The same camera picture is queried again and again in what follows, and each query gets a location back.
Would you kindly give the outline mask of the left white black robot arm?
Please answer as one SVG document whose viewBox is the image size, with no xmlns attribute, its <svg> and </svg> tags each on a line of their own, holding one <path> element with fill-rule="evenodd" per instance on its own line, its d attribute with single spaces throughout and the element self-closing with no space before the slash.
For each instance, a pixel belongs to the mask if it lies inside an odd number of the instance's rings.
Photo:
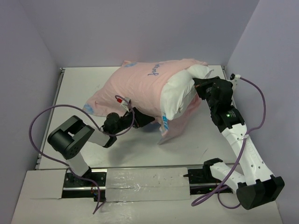
<svg viewBox="0 0 299 224">
<path fill-rule="evenodd" d="M 48 136 L 47 142 L 66 160 L 75 174 L 75 181 L 86 186 L 91 182 L 92 170 L 80 151 L 87 142 L 109 148 L 116 142 L 116 135 L 123 130 L 144 127 L 154 120 L 154 117 L 145 115 L 134 107 L 132 112 L 125 112 L 123 116 L 115 112 L 108 114 L 101 129 L 97 129 L 74 115 L 56 128 Z"/>
</svg>

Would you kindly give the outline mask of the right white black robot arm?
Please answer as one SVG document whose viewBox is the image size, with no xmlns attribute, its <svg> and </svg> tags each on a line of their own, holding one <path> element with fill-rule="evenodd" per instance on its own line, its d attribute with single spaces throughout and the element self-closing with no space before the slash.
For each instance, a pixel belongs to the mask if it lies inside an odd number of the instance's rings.
<svg viewBox="0 0 299 224">
<path fill-rule="evenodd" d="M 198 96 L 207 102 L 213 123 L 237 158 L 232 168 L 219 158 L 204 163 L 204 179 L 207 182 L 217 179 L 220 183 L 213 191 L 195 199 L 191 204 L 193 207 L 231 188 L 239 205 L 250 210 L 275 201 L 285 186 L 283 178 L 276 177 L 267 167 L 249 136 L 252 131 L 260 129 L 265 120 L 262 119 L 259 126 L 248 129 L 241 113 L 233 106 L 233 93 L 239 79 L 244 80 L 235 74 L 230 80 L 219 77 L 194 79 Z"/>
</svg>

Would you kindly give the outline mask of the white pillow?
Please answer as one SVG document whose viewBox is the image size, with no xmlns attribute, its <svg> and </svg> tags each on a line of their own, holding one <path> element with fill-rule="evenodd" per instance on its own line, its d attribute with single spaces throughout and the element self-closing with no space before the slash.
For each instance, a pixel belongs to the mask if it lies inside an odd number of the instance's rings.
<svg viewBox="0 0 299 224">
<path fill-rule="evenodd" d="M 186 111 L 196 95 L 194 79 L 208 79 L 213 69 L 196 64 L 168 79 L 161 91 L 160 109 L 168 120 L 177 119 Z"/>
</svg>

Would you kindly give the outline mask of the blue and pink printed pillowcase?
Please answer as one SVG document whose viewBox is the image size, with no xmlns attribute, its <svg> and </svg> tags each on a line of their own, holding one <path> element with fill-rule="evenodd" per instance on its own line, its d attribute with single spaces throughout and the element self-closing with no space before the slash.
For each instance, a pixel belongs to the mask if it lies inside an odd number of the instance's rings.
<svg viewBox="0 0 299 224">
<path fill-rule="evenodd" d="M 195 59 L 171 60 L 155 63 L 130 62 L 122 65 L 85 103 L 83 110 L 94 116 L 105 117 L 115 112 L 119 115 L 124 109 L 116 101 L 115 95 L 128 97 L 138 111 L 155 118 L 160 124 L 162 139 L 160 144 L 180 136 L 190 119 L 197 111 L 201 100 L 196 92 L 186 111 L 177 119 L 168 120 L 160 109 L 161 91 L 168 79 L 181 70 L 193 65 L 208 66 Z"/>
</svg>

